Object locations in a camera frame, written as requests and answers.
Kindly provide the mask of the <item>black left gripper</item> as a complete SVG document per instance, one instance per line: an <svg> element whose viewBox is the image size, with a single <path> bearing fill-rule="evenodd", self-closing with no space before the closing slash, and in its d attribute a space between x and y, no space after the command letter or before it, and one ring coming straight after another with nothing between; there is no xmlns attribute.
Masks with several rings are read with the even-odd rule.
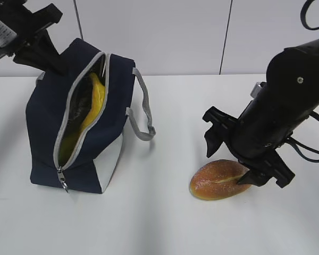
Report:
<svg viewBox="0 0 319 255"><path fill-rule="evenodd" d="M66 75L68 65L47 31L63 13L53 3L33 13L25 3L0 1L0 59L13 56L17 64Z"/></svg>

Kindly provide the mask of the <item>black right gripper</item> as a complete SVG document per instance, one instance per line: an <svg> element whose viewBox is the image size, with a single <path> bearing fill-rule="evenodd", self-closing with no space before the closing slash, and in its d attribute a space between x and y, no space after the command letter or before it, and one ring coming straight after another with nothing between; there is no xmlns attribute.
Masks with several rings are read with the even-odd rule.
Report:
<svg viewBox="0 0 319 255"><path fill-rule="evenodd" d="M244 140L246 134L243 125L237 118L212 106L203 115L203 121L212 123L212 126L205 132L206 156L211 157L225 143L238 163L248 169L237 181L237 185L260 187L271 178L275 178L276 184L283 188L294 178L295 174L274 149L260 147L259 153L255 156L246 155L250 149L254 148L254 144Z"/></svg>

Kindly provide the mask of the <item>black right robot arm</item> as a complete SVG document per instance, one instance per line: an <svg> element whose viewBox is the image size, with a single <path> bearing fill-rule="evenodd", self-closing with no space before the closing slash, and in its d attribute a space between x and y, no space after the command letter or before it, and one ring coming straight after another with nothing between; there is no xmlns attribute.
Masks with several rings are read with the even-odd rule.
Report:
<svg viewBox="0 0 319 255"><path fill-rule="evenodd" d="M309 117L319 120L319 39L289 47L269 63L266 80L255 85L252 100L239 117L216 107L203 120L212 124L205 133L207 155L225 144L248 171L237 184L265 185L271 178L283 188L295 174L276 149L285 143L295 149L294 129Z"/></svg>

